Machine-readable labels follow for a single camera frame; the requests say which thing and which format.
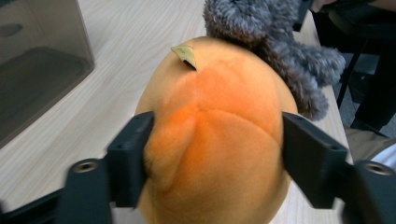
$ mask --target gray plastic container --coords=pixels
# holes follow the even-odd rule
[[[76,0],[0,0],[0,147],[93,68]]]

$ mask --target black chair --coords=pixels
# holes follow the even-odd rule
[[[353,69],[368,40],[396,40],[396,13],[365,5],[351,9],[331,10],[329,18],[344,34],[361,40],[360,47],[355,50],[343,74],[342,87],[337,98],[337,105],[340,107]]]

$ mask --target gray stuffed animal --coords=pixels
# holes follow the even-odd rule
[[[207,35],[232,41],[268,63],[285,81],[299,113],[325,117],[323,86],[339,80],[345,59],[336,49],[307,46],[293,38],[299,0],[206,0]]]

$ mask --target fuzzy fabric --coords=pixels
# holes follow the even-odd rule
[[[294,41],[297,0],[206,0],[207,35],[247,48],[268,63],[286,82],[299,113],[325,117],[328,102],[321,87],[340,79],[345,59],[336,49]]]
[[[154,111],[139,201],[148,223],[262,224],[285,199],[281,112],[297,113],[289,88],[247,49],[201,37],[197,69],[169,53],[136,109]]]

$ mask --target table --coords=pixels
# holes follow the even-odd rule
[[[6,211],[64,184],[76,161],[102,158],[134,115],[138,99],[170,48],[205,35],[204,1],[79,0],[92,45],[93,72],[58,104],[0,150],[0,199]],[[311,15],[296,39],[318,44]],[[347,146],[332,88],[331,108],[316,124]],[[116,209],[118,223],[144,223],[138,211]],[[337,223],[338,212],[319,211],[295,185],[273,223]]]

